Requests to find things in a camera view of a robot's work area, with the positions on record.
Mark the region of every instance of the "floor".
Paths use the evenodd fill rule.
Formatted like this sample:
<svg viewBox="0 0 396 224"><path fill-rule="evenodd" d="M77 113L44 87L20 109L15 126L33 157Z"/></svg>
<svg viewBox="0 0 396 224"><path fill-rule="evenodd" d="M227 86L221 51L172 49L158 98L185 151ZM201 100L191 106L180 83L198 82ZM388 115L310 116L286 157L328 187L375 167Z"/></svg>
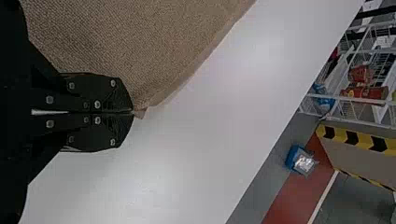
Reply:
<svg viewBox="0 0 396 224"><path fill-rule="evenodd" d="M260 224L276 195L289 178L284 161L290 146L305 146L318 125L318 118L296 113L283 131L270 155L234 209L227 224Z"/></svg>
<svg viewBox="0 0 396 224"><path fill-rule="evenodd" d="M391 191L340 173L314 224L386 224L394 208Z"/></svg>
<svg viewBox="0 0 396 224"><path fill-rule="evenodd" d="M318 137L313 134L305 146L319 164L308 177L291 173L276 196L262 224L306 224L327 188L334 169Z"/></svg>

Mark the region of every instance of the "gray floor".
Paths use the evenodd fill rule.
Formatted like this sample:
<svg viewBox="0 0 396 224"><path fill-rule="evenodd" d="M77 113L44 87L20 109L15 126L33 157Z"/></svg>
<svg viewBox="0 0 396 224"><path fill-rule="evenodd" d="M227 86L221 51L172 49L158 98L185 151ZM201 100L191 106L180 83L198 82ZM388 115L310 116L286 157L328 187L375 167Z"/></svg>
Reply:
<svg viewBox="0 0 396 224"><path fill-rule="evenodd" d="M284 161L291 145L305 146L318 125L318 118L295 114L277 140L264 165L236 206L227 224L260 224L290 171Z"/></svg>
<svg viewBox="0 0 396 224"><path fill-rule="evenodd" d="M314 224L386 224L394 208L391 191L340 173Z"/></svg>

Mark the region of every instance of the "wire shelf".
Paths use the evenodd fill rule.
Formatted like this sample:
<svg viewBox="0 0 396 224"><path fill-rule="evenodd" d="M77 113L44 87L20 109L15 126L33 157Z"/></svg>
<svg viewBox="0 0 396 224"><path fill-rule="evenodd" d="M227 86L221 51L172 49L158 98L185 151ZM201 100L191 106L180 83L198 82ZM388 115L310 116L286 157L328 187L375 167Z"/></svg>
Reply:
<svg viewBox="0 0 396 224"><path fill-rule="evenodd" d="M396 21L348 28L337 46L341 54L337 65L331 71L331 62L326 62L315 82L325 91L310 90L299 111L396 129L395 39ZM351 75L359 73L356 71L364 72L360 76L364 81L356 81L356 75ZM323 104L323 99L331 99L334 104Z"/></svg>

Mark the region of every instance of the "beige carpet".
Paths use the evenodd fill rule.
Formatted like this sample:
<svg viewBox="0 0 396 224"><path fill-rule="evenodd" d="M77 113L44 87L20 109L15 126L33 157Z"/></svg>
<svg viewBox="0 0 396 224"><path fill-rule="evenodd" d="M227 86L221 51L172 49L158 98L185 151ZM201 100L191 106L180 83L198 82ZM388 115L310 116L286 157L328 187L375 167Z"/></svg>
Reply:
<svg viewBox="0 0 396 224"><path fill-rule="evenodd" d="M121 77L135 110L190 77L254 0L21 0L31 41L61 72Z"/></svg>

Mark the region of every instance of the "store shelf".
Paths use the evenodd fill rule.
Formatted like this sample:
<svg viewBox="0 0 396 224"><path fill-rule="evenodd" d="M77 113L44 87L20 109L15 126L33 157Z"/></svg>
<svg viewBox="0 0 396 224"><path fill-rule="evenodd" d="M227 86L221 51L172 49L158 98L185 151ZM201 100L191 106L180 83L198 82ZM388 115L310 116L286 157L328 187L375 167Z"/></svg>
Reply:
<svg viewBox="0 0 396 224"><path fill-rule="evenodd" d="M396 91L396 21L366 24L346 30L337 48L341 53L337 65L329 73L329 64L320 71L316 80L325 91L316 94L310 90L303 99L299 111L305 114L396 129L396 104L392 93ZM367 66L373 74L370 83L351 83L350 71ZM382 93L385 98L367 99L345 97L341 90L364 86L365 89L388 87ZM331 99L333 105L323 104Z"/></svg>

